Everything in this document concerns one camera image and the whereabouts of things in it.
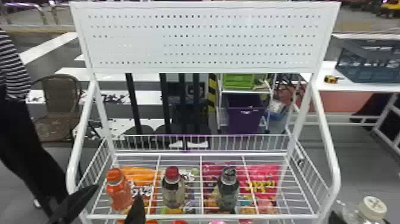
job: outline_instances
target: wicker chair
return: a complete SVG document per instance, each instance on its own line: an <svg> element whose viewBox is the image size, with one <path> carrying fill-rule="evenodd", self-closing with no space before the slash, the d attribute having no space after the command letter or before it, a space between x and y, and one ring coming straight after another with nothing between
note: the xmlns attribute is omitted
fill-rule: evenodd
<svg viewBox="0 0 400 224"><path fill-rule="evenodd" d="M70 75L46 76L36 83L42 84L47 115L35 120L37 134L42 142L58 142L73 139L73 129L79 123L79 99L82 86Z"/></svg>

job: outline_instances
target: black pants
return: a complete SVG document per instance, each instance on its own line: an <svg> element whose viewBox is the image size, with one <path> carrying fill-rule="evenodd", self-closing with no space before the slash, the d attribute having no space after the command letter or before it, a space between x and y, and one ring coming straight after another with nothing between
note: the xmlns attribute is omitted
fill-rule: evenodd
<svg viewBox="0 0 400 224"><path fill-rule="evenodd" d="M0 86L1 161L24 181L41 204L47 196L62 202L68 196L64 171L43 149L26 103L4 98L5 90Z"/></svg>

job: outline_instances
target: person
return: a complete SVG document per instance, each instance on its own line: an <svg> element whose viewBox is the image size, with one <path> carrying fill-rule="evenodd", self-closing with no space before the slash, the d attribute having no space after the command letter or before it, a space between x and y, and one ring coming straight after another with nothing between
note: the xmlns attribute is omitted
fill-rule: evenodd
<svg viewBox="0 0 400 224"><path fill-rule="evenodd" d="M68 192L65 173L43 149L25 103L30 76L9 35L0 28L0 160L23 180L45 212L47 201L61 203Z"/></svg>

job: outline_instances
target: yellow and black striped post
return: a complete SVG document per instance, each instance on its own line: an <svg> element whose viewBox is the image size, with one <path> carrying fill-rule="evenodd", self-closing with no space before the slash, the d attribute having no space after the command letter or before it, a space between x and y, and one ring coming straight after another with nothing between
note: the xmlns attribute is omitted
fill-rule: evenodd
<svg viewBox="0 0 400 224"><path fill-rule="evenodd" d="M217 103L217 76L215 74L208 75L208 112L215 112L215 104Z"/></svg>

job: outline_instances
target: metal display rack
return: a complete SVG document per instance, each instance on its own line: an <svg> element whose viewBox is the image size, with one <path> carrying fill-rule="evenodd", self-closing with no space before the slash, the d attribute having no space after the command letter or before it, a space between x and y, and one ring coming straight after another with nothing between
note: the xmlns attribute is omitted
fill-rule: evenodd
<svg viewBox="0 0 400 224"><path fill-rule="evenodd" d="M321 66L339 11L337 2L72 2L74 23L91 81L67 170L67 189L97 183L101 190L80 214L83 223L116 223L126 215L110 207L104 187L112 166L140 166L157 175L150 186L146 218L196 223L222 219L263 219L267 223L322 223L340 190L340 169L315 78L305 97L313 97L330 170L329 183L298 142L307 113L293 133L282 135L120 135L113 140L96 73L315 73ZM105 137L82 179L76 182L85 131L93 103ZM185 151L179 142L187 142ZM229 162L243 167L254 214L208 214L203 165ZM251 165L278 165L276 213L258 206ZM196 167L190 180L195 214L161 214L157 181L167 166Z"/></svg>

